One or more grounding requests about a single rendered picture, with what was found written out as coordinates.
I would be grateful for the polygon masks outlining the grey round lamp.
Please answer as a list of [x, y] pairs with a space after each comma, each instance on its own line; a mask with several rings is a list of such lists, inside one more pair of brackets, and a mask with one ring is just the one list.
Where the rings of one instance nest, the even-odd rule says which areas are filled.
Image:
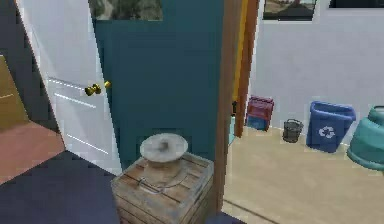
[[188, 151], [187, 140], [174, 133], [149, 136], [140, 145], [145, 162], [139, 184], [150, 187], [154, 194], [180, 184], [187, 176], [182, 157]]

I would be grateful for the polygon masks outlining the red and blue box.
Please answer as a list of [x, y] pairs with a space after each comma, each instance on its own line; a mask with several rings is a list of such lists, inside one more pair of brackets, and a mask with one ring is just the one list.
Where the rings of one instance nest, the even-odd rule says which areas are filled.
[[267, 131], [270, 126], [273, 107], [272, 98], [251, 96], [247, 106], [246, 125], [257, 130]]

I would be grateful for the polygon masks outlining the wooden crate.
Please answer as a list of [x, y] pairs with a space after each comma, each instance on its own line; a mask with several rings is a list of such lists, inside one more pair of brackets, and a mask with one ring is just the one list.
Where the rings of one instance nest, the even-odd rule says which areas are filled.
[[111, 181], [119, 224], [205, 224], [215, 213], [214, 163], [191, 153], [181, 161], [181, 180], [170, 187], [144, 179], [143, 158]]

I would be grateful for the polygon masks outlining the brass door knob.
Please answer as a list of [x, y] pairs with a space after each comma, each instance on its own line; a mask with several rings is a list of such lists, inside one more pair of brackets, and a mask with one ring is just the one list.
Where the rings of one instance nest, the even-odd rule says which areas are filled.
[[94, 83], [91, 86], [84, 88], [84, 92], [87, 96], [100, 95], [110, 89], [112, 83], [110, 81], [104, 81], [102, 84]]

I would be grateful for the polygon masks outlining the framed landscape picture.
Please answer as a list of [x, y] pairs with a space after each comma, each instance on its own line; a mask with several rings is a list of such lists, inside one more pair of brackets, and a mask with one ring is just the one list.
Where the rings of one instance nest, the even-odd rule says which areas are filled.
[[161, 0], [88, 0], [96, 20], [162, 21]]

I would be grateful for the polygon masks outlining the white room door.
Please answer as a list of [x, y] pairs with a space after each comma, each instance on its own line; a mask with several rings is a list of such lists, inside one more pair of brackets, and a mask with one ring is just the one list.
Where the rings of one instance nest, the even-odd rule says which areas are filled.
[[15, 0], [66, 149], [122, 172], [88, 0]]

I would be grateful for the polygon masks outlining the blue recycling bin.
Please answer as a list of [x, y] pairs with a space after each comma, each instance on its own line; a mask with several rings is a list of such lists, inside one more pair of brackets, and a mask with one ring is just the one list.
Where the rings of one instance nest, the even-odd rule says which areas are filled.
[[351, 106], [313, 101], [306, 145], [327, 153], [335, 153], [347, 134], [356, 114]]

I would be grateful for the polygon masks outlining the framed brown picture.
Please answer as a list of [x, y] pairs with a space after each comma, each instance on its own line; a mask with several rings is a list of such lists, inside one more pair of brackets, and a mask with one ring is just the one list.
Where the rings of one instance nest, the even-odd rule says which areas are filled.
[[317, 0], [265, 0], [264, 20], [311, 21]]

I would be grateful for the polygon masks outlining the teal round tub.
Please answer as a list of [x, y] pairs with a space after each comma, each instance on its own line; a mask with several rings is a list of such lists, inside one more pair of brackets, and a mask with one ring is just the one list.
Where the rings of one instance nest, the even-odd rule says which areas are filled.
[[373, 106], [359, 121], [347, 156], [364, 168], [384, 173], [384, 105]]

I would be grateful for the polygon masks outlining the black framed picture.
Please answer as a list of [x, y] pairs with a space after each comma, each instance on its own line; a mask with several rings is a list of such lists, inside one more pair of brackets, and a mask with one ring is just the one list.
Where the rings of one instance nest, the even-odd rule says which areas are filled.
[[331, 0], [330, 8], [384, 8], [384, 0]]

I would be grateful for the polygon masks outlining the brown wooden door frame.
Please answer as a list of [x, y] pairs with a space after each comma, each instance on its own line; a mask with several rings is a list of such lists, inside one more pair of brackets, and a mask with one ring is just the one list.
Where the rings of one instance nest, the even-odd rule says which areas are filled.
[[236, 115], [238, 124], [235, 133], [241, 136], [243, 130], [241, 118], [245, 118], [246, 99], [252, 55], [254, 49], [255, 30], [258, 19], [260, 0], [222, 0], [223, 14], [221, 25], [220, 73], [217, 93], [216, 129], [214, 146], [214, 174], [212, 179], [211, 203], [212, 214], [217, 214], [223, 206], [225, 175], [229, 143], [230, 112], [234, 92], [236, 72], [239, 90], [238, 100], [240, 112]]

